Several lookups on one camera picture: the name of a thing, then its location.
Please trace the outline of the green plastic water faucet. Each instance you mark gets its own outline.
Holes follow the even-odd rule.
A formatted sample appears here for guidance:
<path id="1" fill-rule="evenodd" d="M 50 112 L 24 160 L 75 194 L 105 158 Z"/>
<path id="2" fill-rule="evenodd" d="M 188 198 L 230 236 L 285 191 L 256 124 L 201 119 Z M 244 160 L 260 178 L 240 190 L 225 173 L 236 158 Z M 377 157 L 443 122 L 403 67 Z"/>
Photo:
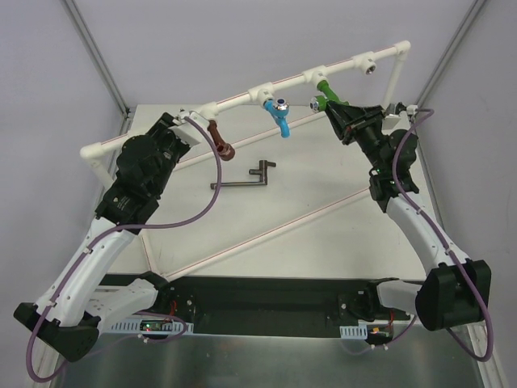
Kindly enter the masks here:
<path id="1" fill-rule="evenodd" d="M 320 95 L 314 96 L 310 102 L 309 107 L 315 113 L 324 112 L 329 102 L 340 103 L 348 105 L 349 102 L 341 100 L 337 94 L 332 90 L 327 80 L 322 80 L 317 84 L 317 90 L 321 92 Z"/>

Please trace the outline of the white PVC pipe frame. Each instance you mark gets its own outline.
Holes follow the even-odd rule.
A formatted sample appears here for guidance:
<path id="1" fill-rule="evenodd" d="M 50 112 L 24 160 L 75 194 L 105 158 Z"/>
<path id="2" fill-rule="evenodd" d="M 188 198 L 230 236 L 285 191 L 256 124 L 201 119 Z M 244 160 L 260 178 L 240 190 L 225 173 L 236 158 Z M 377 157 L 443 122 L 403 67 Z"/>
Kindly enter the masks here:
<path id="1" fill-rule="evenodd" d="M 188 110 L 188 111 L 196 111 L 205 119 L 216 121 L 217 116 L 220 113 L 226 112 L 230 109 L 234 109 L 234 108 L 237 108 L 242 105 L 256 104 L 256 105 L 260 106 L 262 109 L 264 109 L 263 103 L 267 99 L 276 99 L 276 97 L 275 97 L 276 92 L 291 89 L 295 86 L 301 86 L 301 85 L 312 85 L 314 87 L 317 87 L 317 84 L 320 81 L 322 81 L 322 80 L 328 81 L 328 77 L 331 74 L 341 73 L 341 72 L 347 71 L 347 70 L 360 70 L 362 74 L 369 75 L 375 71 L 376 63 L 379 60 L 382 60 L 382 59 L 385 59 L 388 57 L 393 57 L 394 65 L 393 65 L 392 72 L 389 77 L 388 86 L 386 88 L 385 95 L 381 101 L 381 105 L 386 108 L 389 105 L 391 98 L 393 97 L 395 87 L 397 85 L 398 79 L 401 74 L 401 69 L 402 69 L 404 63 L 406 62 L 406 58 L 408 56 L 410 48 L 411 48 L 411 43 L 408 40 L 403 40 L 403 41 L 397 42 L 396 44 L 389 46 L 388 48 L 383 48 L 383 49 L 375 51 L 375 52 L 369 51 L 369 52 L 360 53 L 360 54 L 357 54 L 346 60 L 338 61 L 338 62 L 335 62 L 330 65 L 319 65 L 319 66 L 313 67 L 313 68 L 305 70 L 299 74 L 293 75 L 288 78 L 284 78 L 279 81 L 265 82 L 263 84 L 254 86 L 239 95 L 229 97 L 229 98 L 221 100 L 219 102 L 206 103 L 206 104 L 200 105 L 199 107 L 196 107 L 196 108 L 194 108 L 192 110 Z M 323 115 L 321 113 L 313 113 L 309 116 L 304 116 L 298 120 L 288 121 L 290 133 L 291 133 L 292 129 L 294 129 L 298 126 L 301 126 L 303 124 L 309 124 L 322 117 L 323 117 Z M 189 121 L 201 133 L 203 132 L 203 129 L 197 123 L 192 121 L 190 118 L 186 117 L 185 120 Z M 263 133 L 255 134 L 251 137 L 243 138 L 231 145 L 236 150 L 239 147 L 253 144 L 256 141 L 261 141 L 263 139 L 275 136 L 277 134 L 280 135 L 280 129 L 275 124 L 275 127 L 273 129 L 267 130 Z M 208 130 L 207 130 L 207 133 L 203 134 L 203 136 L 204 135 L 207 135 L 209 140 L 211 140 L 214 145 L 214 142 L 213 142 L 210 134 L 208 133 Z M 180 162 L 178 164 L 177 168 L 178 169 L 187 168 L 189 166 L 195 165 L 196 163 L 203 162 L 205 160 L 209 160 L 210 158 L 219 158 L 219 160 L 224 162 L 219 157 L 217 151 L 209 150 L 209 151 L 207 151 L 203 154 L 199 154 L 193 158 L 188 158 L 184 162 Z"/>

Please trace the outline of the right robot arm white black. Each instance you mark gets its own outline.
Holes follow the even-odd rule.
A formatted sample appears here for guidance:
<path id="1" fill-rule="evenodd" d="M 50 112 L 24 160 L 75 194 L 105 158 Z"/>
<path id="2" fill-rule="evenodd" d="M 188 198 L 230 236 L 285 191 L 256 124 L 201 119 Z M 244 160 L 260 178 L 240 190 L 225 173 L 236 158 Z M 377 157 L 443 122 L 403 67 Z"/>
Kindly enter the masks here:
<path id="1" fill-rule="evenodd" d="M 416 252 L 426 279 L 421 285 L 380 280 L 364 298 L 364 311 L 383 318 L 391 309 L 416 315 L 429 331 L 448 329 L 485 318 L 491 271 L 473 260 L 446 235 L 426 211 L 410 168 L 418 138 L 413 129 L 382 132 L 385 110 L 330 101 L 325 113 L 337 138 L 357 143 L 371 163 L 371 198 L 402 231 Z"/>

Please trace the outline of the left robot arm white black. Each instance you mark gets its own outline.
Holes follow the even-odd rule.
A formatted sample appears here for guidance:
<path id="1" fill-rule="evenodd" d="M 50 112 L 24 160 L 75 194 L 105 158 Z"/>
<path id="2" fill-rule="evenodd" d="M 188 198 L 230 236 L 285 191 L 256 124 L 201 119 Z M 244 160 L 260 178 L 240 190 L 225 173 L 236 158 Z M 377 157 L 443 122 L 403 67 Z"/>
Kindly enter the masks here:
<path id="1" fill-rule="evenodd" d="M 103 300 L 93 292 L 118 255 L 158 208 L 173 169 L 190 149 L 162 114 L 147 133 L 129 138 L 116 160 L 116 180 L 95 210 L 81 246 L 36 302 L 19 304 L 14 317 L 69 362 L 81 360 L 112 325 L 141 310 L 170 307 L 168 282 L 147 271 Z"/>

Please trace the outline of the brown plastic water faucet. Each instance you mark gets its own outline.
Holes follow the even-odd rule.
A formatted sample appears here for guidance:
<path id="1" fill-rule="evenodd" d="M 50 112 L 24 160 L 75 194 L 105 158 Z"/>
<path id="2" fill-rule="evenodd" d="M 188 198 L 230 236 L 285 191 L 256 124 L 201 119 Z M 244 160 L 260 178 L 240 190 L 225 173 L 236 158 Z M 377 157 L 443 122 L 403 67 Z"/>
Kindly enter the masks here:
<path id="1" fill-rule="evenodd" d="M 208 121 L 207 130 L 216 146 L 219 157 L 225 162 L 232 160 L 235 156 L 235 149 L 222 138 L 215 120 Z"/>

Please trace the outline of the blue plastic water faucet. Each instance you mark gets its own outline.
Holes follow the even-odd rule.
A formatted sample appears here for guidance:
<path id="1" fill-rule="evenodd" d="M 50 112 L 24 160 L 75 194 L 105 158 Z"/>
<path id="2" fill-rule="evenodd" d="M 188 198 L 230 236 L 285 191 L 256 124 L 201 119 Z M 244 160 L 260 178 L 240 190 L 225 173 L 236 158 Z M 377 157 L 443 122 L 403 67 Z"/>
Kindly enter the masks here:
<path id="1" fill-rule="evenodd" d="M 267 99 L 263 103 L 263 108 L 270 113 L 274 122 L 280 129 L 282 138 L 290 136 L 290 128 L 288 126 L 287 116 L 289 113 L 289 103 L 286 99 Z"/>

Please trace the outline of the aluminium enclosure frame post left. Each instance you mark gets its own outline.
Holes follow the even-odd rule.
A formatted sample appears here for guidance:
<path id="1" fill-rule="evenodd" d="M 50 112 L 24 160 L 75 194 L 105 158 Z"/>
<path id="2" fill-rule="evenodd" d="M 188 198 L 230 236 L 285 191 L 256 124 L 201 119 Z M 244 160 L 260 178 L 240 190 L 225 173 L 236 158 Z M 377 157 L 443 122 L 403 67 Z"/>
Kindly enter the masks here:
<path id="1" fill-rule="evenodd" d="M 102 54 L 88 23 L 83 16 L 78 4 L 74 0 L 60 0 L 65 13 L 68 15 L 80 41 L 82 42 L 90 61 L 96 69 L 98 76 L 111 96 L 119 113 L 123 118 L 127 118 L 131 113 L 131 108 L 123 97 L 117 82 L 109 69 L 109 66 Z"/>

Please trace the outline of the aluminium enclosure frame post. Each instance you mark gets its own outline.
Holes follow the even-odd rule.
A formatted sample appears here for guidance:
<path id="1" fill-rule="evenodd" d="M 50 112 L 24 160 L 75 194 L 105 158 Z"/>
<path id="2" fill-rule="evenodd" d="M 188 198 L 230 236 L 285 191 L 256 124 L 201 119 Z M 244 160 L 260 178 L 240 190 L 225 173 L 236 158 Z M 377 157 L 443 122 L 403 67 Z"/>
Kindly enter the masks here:
<path id="1" fill-rule="evenodd" d="M 451 65 L 453 59 L 457 55 L 468 34 L 473 29 L 473 26 L 481 16 L 485 8 L 490 4 L 489 0 L 475 0 L 472 1 L 464 17 L 460 21 L 458 27 L 454 31 L 451 39 L 448 41 L 444 51 L 439 60 L 435 64 L 431 75 L 428 77 L 420 93 L 418 94 L 415 104 L 419 108 L 426 107 L 427 100 L 435 91 L 440 80 L 445 75 L 448 67 Z"/>
<path id="2" fill-rule="evenodd" d="M 80 41 L 82 42 L 90 61 L 96 69 L 98 76 L 111 96 L 119 113 L 123 118 L 127 118 L 131 113 L 131 108 L 123 97 L 117 82 L 109 69 L 109 66 L 102 54 L 88 23 L 83 16 L 78 4 L 74 0 L 60 0 L 65 13 L 68 15 Z"/>

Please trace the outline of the aluminium enclosure frame post right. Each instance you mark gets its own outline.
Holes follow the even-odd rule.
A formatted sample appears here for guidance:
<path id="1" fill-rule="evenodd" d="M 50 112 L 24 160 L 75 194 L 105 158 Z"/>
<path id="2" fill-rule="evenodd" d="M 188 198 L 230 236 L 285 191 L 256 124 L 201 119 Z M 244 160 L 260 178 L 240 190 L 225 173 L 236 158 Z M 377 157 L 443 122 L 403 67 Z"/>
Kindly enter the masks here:
<path id="1" fill-rule="evenodd" d="M 445 75 L 448 67 L 451 65 L 453 59 L 457 55 L 468 34 L 473 29 L 473 26 L 481 16 L 485 8 L 490 4 L 489 0 L 475 0 L 472 1 L 464 17 L 460 21 L 458 27 L 454 31 L 451 39 L 448 41 L 444 51 L 439 60 L 435 64 L 431 75 L 428 77 L 420 93 L 418 94 L 415 104 L 419 108 L 426 107 L 427 100 L 435 91 L 440 80 Z"/>

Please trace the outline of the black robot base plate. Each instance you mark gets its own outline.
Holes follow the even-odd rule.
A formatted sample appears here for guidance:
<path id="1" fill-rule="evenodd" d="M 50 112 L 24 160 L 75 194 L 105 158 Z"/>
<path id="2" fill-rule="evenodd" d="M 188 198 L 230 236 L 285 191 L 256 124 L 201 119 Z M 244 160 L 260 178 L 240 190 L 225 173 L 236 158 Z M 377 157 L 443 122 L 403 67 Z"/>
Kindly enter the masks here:
<path id="1" fill-rule="evenodd" d="M 196 334 L 337 338 L 360 322 L 407 323 L 380 305 L 370 280 L 184 276 L 164 287 L 154 313 L 172 313 Z"/>

